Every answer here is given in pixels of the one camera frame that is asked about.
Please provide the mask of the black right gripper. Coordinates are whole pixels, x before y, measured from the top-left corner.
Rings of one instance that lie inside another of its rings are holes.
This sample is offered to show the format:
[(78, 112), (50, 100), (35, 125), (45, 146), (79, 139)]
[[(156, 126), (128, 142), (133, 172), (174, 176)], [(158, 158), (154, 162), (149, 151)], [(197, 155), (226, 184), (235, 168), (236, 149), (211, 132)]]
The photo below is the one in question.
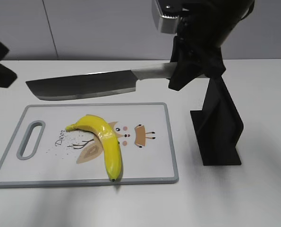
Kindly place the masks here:
[(255, 5), (254, 0), (182, 0), (180, 3), (181, 20), (170, 59), (176, 66), (168, 84), (175, 91), (199, 76), (218, 79), (223, 75), (226, 68), (220, 46)]

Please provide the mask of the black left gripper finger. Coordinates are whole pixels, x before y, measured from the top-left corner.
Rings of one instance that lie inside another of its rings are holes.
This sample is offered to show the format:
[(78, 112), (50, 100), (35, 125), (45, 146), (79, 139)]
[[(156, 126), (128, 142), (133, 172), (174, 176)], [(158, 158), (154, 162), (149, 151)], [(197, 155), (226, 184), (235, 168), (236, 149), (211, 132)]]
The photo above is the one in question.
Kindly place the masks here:
[(0, 64), (1, 88), (8, 88), (16, 79), (17, 79), (17, 75), (15, 72)]

